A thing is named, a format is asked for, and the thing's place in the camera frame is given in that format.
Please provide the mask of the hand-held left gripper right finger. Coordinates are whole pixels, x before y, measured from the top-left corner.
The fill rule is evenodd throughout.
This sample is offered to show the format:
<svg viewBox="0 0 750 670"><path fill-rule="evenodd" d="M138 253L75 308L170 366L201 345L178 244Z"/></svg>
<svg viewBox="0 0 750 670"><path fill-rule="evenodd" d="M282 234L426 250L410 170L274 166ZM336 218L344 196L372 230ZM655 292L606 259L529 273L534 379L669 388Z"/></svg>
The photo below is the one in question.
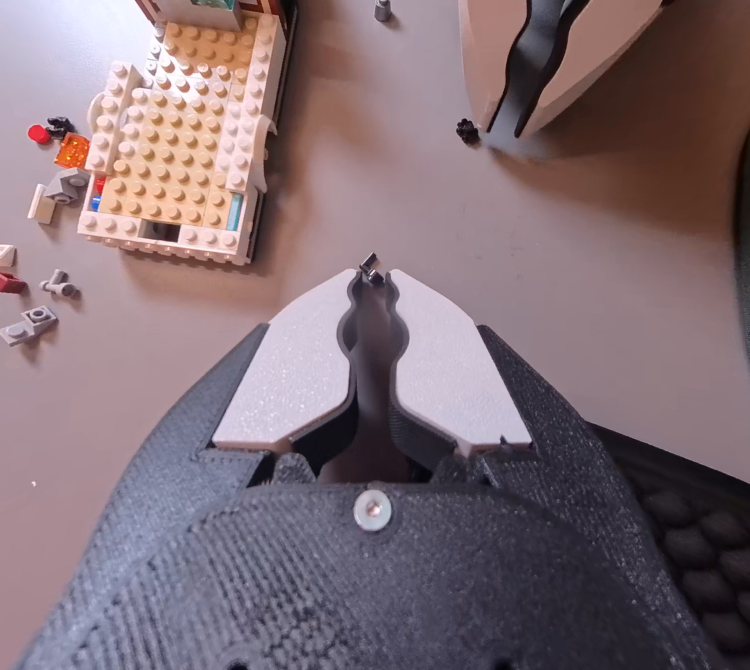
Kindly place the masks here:
<svg viewBox="0 0 750 670"><path fill-rule="evenodd" d="M532 459L531 432L474 319L399 269L389 272L389 317L389 431L412 479L449 457Z"/></svg>

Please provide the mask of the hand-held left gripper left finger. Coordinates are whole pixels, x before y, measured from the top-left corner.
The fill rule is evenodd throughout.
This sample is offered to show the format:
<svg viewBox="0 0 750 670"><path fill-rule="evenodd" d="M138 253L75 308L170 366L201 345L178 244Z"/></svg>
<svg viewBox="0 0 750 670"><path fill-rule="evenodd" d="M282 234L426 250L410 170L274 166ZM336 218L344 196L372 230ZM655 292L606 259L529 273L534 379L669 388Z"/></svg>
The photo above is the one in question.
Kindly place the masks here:
<svg viewBox="0 0 750 670"><path fill-rule="evenodd" d="M223 450L303 456L315 475L351 445L359 421L355 310L346 269L273 317L212 436Z"/></svg>

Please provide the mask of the grey desk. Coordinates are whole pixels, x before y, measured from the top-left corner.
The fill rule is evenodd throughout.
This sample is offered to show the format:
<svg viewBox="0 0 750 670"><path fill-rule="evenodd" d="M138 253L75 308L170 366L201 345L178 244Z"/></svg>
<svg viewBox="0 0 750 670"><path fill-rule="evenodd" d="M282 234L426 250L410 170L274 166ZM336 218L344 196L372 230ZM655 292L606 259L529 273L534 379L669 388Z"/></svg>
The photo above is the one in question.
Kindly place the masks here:
<svg viewBox="0 0 750 670"><path fill-rule="evenodd" d="M86 128L133 0L2 0L2 243L56 328L2 344L2 668L60 599L112 488L175 401L255 326L371 252L490 326L580 415L748 479L730 242L748 132L748 0L678 0L532 140L468 117L457 0L298 0L250 267L137 255L26 215L55 167L28 128ZM74 298L40 290L55 269Z"/></svg>

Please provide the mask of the light grey tap brick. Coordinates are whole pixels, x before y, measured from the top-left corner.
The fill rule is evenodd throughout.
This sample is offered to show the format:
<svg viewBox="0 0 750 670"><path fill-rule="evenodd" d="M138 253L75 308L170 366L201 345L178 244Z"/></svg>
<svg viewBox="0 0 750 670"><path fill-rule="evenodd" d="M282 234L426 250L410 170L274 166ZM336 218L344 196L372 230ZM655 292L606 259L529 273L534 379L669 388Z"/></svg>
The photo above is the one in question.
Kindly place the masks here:
<svg viewBox="0 0 750 670"><path fill-rule="evenodd" d="M55 269L47 280L41 281L39 288L61 298L74 298L79 292L78 287L70 282L68 272L61 269Z"/></svg>

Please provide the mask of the tan white red brick vehicle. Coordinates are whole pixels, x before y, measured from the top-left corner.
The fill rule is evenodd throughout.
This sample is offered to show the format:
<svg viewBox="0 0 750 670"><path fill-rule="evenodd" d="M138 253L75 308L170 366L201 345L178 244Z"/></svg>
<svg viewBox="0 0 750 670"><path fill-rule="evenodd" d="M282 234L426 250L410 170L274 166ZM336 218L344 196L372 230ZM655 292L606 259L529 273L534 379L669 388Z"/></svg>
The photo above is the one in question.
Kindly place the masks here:
<svg viewBox="0 0 750 670"><path fill-rule="evenodd" d="M90 242L252 262L298 24L297 0L135 0L144 68L112 62L89 105Z"/></svg>

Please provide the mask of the light grey plate brick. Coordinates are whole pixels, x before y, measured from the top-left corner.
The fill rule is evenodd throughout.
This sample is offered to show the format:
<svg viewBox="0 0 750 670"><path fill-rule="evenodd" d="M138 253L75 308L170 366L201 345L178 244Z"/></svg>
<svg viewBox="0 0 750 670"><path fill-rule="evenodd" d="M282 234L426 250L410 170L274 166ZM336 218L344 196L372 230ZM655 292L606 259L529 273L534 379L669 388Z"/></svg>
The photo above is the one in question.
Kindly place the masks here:
<svg viewBox="0 0 750 670"><path fill-rule="evenodd" d="M20 322L1 328L1 338L11 347L18 346L40 337L57 323L57 316L49 307L36 307L24 311Z"/></svg>

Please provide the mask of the transparent orange tile brick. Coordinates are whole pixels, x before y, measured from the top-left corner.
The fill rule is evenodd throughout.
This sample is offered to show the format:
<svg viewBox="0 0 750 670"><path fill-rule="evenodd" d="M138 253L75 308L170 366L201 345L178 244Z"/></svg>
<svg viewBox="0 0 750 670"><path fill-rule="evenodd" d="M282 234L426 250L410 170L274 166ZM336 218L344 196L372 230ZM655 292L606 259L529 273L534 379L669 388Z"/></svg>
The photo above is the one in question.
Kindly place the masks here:
<svg viewBox="0 0 750 670"><path fill-rule="evenodd" d="M90 142L85 136L66 132L54 163L63 169L84 169L89 148Z"/></svg>

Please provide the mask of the white angled bracket brick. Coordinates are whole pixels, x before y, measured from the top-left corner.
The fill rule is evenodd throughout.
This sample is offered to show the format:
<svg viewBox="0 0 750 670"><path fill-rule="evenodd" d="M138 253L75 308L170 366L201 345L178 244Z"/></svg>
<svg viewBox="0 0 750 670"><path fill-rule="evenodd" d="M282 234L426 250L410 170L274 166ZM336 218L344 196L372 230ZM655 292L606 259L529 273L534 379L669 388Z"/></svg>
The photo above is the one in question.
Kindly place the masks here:
<svg viewBox="0 0 750 670"><path fill-rule="evenodd" d="M47 184L37 184L27 219L49 225L57 206L79 199L89 186L90 174L79 168L59 169Z"/></svg>

